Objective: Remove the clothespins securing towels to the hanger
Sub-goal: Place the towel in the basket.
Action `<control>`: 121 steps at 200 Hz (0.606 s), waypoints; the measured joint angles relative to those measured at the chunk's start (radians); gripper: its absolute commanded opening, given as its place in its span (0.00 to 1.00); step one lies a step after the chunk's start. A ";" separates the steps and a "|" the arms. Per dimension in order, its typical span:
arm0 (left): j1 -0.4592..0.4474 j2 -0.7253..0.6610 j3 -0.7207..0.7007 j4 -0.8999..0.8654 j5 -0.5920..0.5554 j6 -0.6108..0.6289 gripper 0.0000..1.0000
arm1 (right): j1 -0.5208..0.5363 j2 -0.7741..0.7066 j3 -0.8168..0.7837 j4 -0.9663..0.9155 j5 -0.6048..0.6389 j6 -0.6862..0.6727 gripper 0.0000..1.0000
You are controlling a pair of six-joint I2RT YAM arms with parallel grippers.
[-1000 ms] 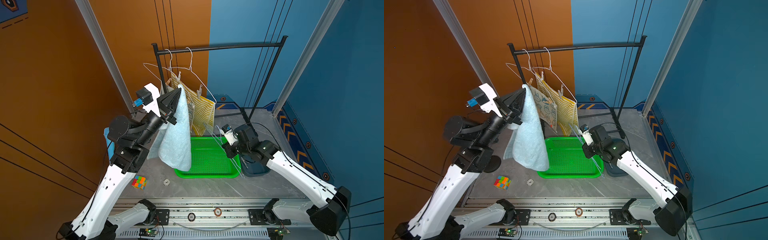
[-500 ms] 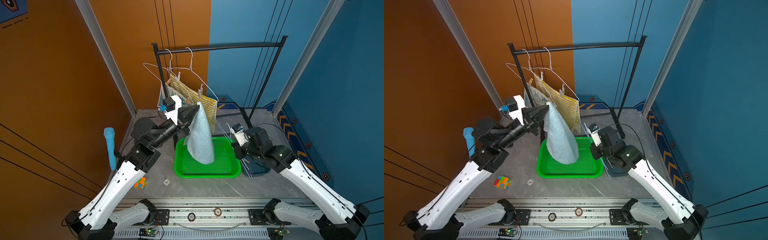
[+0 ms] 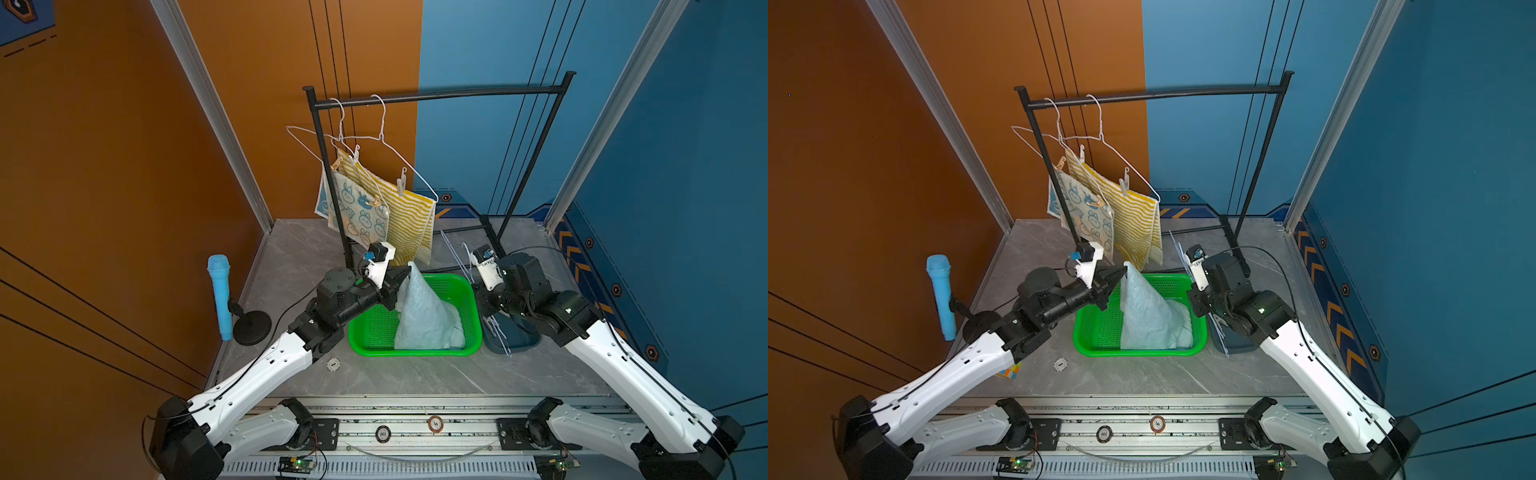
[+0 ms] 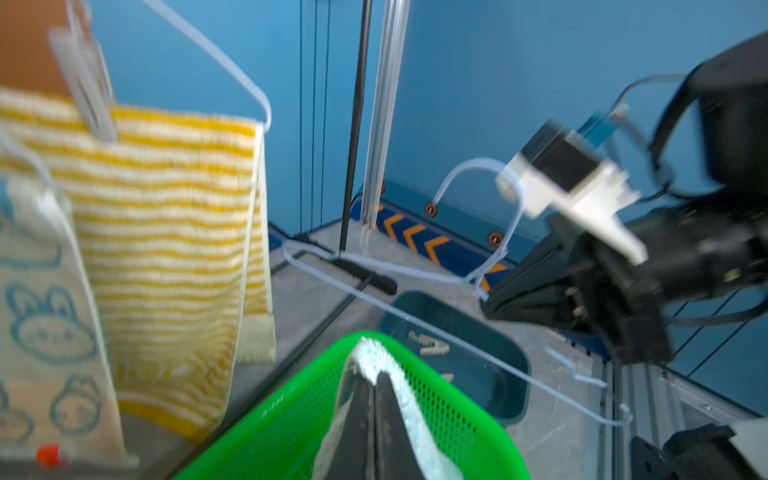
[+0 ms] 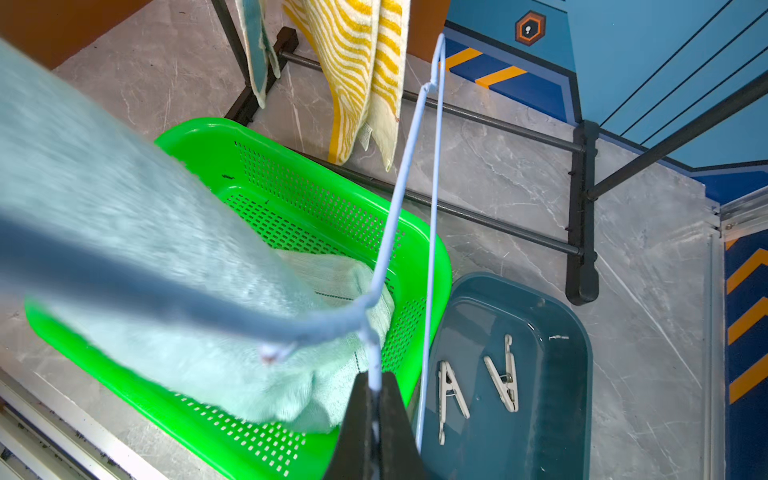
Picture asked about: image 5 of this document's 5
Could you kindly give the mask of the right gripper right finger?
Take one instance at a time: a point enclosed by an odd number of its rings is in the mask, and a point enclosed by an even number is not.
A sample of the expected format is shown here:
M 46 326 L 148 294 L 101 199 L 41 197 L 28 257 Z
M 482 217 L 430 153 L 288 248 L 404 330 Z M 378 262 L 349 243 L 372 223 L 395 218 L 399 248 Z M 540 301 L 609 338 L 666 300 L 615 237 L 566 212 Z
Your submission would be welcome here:
M 384 480 L 426 479 L 427 473 L 404 407 L 396 377 L 382 374 L 378 400 L 380 478 Z

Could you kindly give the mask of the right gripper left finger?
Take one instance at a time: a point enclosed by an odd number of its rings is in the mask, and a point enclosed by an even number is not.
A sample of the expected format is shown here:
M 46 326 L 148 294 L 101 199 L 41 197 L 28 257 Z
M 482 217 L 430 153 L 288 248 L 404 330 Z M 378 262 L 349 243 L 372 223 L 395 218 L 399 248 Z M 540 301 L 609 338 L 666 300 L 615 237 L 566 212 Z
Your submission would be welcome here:
M 375 400 L 368 373 L 356 376 L 324 479 L 369 480 L 375 470 Z

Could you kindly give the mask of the beige clothespin towel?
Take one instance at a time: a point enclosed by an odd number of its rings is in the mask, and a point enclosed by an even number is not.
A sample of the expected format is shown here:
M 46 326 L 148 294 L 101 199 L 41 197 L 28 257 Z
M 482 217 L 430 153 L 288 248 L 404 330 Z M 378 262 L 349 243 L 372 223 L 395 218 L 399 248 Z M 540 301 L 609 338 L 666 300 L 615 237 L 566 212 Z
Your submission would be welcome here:
M 470 411 L 456 379 L 455 372 L 448 361 L 440 361 L 438 363 L 438 380 L 438 441 L 440 445 L 444 445 L 446 440 L 447 399 L 452 397 L 457 401 L 459 411 L 465 419 L 470 418 Z
M 519 392 L 515 357 L 512 352 L 513 337 L 504 336 L 505 372 L 500 374 L 489 356 L 483 357 L 483 362 L 490 375 L 491 381 L 505 408 L 510 413 L 519 411 Z

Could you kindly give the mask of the white wire hanger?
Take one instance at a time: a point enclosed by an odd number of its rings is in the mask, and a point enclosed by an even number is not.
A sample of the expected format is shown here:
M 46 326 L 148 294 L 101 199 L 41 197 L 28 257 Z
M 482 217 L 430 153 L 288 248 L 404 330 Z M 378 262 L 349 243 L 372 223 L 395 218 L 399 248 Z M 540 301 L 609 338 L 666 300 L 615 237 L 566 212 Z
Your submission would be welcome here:
M 1 46 L 1 282 L 60 305 L 242 338 L 265 364 L 358 336 L 379 441 L 380 301 L 402 212 L 401 170 L 369 288 L 335 309 L 293 313 L 304 286 L 189 171 L 8 43 Z

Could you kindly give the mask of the light green towel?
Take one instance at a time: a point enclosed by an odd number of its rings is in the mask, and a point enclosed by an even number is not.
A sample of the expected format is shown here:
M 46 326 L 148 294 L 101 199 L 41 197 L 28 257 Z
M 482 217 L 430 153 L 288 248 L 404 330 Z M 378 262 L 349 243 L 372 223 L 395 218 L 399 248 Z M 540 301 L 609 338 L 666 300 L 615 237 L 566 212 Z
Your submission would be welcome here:
M 372 270 L 268 246 L 179 161 L 8 43 L 1 46 L 1 214 L 198 293 L 295 318 L 346 306 Z M 168 325 L 137 304 L 46 295 L 42 307 L 114 362 L 255 423 L 326 433 L 368 367 L 355 334 L 272 361 L 239 334 Z

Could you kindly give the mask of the yellow striped towel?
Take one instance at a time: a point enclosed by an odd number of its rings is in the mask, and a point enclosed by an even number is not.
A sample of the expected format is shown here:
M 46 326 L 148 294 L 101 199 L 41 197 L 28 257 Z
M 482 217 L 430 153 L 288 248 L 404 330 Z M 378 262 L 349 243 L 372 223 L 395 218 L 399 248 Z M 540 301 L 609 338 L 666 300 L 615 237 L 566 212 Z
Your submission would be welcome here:
M 394 164 L 404 90 L 410 3 L 401 0 L 286 1 L 284 11 L 318 57 L 334 119 L 328 161 L 346 163 L 374 142 Z

